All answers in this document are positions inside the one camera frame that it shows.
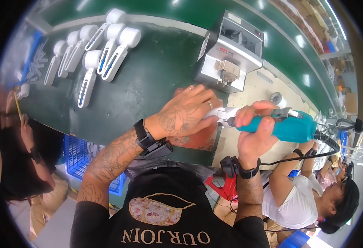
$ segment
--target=ring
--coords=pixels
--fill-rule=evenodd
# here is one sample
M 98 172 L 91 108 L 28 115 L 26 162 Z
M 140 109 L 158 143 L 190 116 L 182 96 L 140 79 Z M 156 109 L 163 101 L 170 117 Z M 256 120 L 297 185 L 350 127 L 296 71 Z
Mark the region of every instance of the ring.
M 210 101 L 207 101 L 208 103 L 209 103 L 209 105 L 210 105 L 210 110 L 212 110 L 213 109 L 213 105 L 212 105 L 212 103 L 210 102 Z

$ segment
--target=blue basket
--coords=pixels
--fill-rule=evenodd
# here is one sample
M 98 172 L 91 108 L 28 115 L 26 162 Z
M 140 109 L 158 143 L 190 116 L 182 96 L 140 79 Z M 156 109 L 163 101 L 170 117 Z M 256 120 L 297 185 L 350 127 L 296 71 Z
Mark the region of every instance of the blue basket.
M 64 136 L 64 158 L 66 161 L 67 173 L 76 179 L 82 180 L 86 167 L 90 160 L 88 158 L 87 141 L 73 136 Z M 122 195 L 122 188 L 125 185 L 126 176 L 122 173 L 109 187 L 111 194 Z

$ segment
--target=white plastic product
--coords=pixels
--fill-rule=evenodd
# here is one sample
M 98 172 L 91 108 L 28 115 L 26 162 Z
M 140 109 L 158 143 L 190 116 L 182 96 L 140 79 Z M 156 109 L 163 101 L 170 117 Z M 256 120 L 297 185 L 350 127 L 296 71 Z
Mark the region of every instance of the white plastic product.
M 84 81 L 81 85 L 80 96 L 78 97 L 78 107 L 86 107 L 91 98 L 92 89 L 96 80 L 96 68 L 99 65 L 100 55 L 103 50 L 88 51 L 82 58 L 82 64 L 88 71 L 85 73 Z
M 103 23 L 85 46 L 85 51 L 95 50 L 105 37 L 105 31 L 112 23 L 124 22 L 126 13 L 119 9 L 110 9 L 106 14 L 106 22 Z
M 67 49 L 66 41 L 58 41 L 53 47 L 53 53 L 55 54 L 50 61 L 47 74 L 45 75 L 44 85 L 52 85 L 55 79 L 57 69 L 59 67 L 62 56 Z
M 17 93 L 16 97 L 18 98 L 18 100 L 20 100 L 24 97 L 28 97 L 29 94 L 30 94 L 30 84 L 24 83 L 20 86 L 19 92 Z
M 141 32 L 138 29 L 125 27 L 119 36 L 119 47 L 115 49 L 108 63 L 106 63 L 105 70 L 102 73 L 102 79 L 111 82 L 114 79 L 119 67 L 128 54 L 128 47 L 135 47 L 139 43 Z
M 117 48 L 117 42 L 119 34 L 122 30 L 124 30 L 125 24 L 111 24 L 106 30 L 105 36 L 107 37 L 108 42 L 106 43 L 105 48 L 103 49 L 102 56 L 100 57 L 99 66 L 97 68 L 97 73 L 99 75 L 104 71 L 107 61 L 109 61 L 110 57 L 113 55 L 115 48 Z
M 283 98 L 283 96 L 279 92 L 275 92 L 274 94 L 271 95 L 270 102 L 272 102 L 279 108 L 286 107 L 286 99 Z
M 79 30 L 73 31 L 68 34 L 67 39 L 66 39 L 68 47 L 66 48 L 62 61 L 60 62 L 58 77 L 66 78 L 68 76 L 68 72 L 64 69 L 64 67 L 66 65 L 68 58 L 70 57 L 71 51 L 73 50 L 74 46 L 78 43 L 79 40 L 80 40 L 80 31 Z
M 80 62 L 82 56 L 85 52 L 85 45 L 88 43 L 89 39 L 98 30 L 97 25 L 85 25 L 80 31 L 80 41 L 75 45 L 73 51 L 71 52 L 69 58 L 67 59 L 64 69 L 68 72 L 74 72 L 78 63 Z
M 217 116 L 219 117 L 217 122 L 220 122 L 225 127 L 230 127 L 230 125 L 227 123 L 227 120 L 231 117 L 235 117 L 239 109 L 239 107 L 214 107 L 206 114 L 206 116 L 204 116 L 204 118 L 209 116 Z

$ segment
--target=white t-shirt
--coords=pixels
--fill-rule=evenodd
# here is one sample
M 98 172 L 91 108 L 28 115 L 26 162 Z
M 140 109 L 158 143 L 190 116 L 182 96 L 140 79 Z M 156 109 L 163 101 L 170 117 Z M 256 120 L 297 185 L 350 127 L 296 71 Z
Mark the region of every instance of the white t-shirt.
M 293 188 L 280 207 L 274 201 L 270 186 L 265 187 L 263 194 L 263 215 L 276 221 L 280 226 L 298 229 L 313 224 L 318 219 L 318 211 L 313 190 L 322 196 L 323 190 L 311 174 L 289 178 Z

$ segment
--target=green workbench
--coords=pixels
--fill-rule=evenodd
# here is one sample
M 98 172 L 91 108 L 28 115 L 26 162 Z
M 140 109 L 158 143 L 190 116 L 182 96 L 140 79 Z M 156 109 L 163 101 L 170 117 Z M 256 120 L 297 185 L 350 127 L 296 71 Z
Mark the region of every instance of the green workbench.
M 105 15 L 110 8 L 116 7 L 128 14 L 163 17 L 209 29 L 220 14 L 228 10 L 265 33 L 263 58 L 296 84 L 318 110 L 327 114 L 333 103 L 335 112 L 341 112 L 333 82 L 318 54 L 301 30 L 267 0 L 95 0 L 89 1 L 77 11 L 80 2 L 60 1 L 42 11 L 40 15 L 50 25 L 56 26 L 79 18 Z M 299 45 L 299 49 L 318 72 L 324 86 L 303 55 L 270 21 Z
M 20 100 L 23 113 L 58 131 L 97 144 L 107 145 L 129 130 L 139 119 L 159 112 L 174 96 L 176 88 L 186 88 L 193 81 L 203 37 L 171 27 L 149 23 L 131 23 L 129 27 L 142 32 L 138 46 L 130 48 L 112 82 L 97 76 L 90 103 L 77 106 L 78 95 L 86 70 L 79 64 L 64 79 L 55 77 L 52 86 L 44 85 L 44 77 L 30 87 L 30 95 Z M 50 33 L 44 47 L 50 59 L 52 48 L 71 31 L 81 27 Z M 49 63 L 41 69 L 47 71 Z M 215 91 L 227 104 L 228 94 Z M 174 147 L 166 159 L 205 166 L 212 164 L 214 151 Z

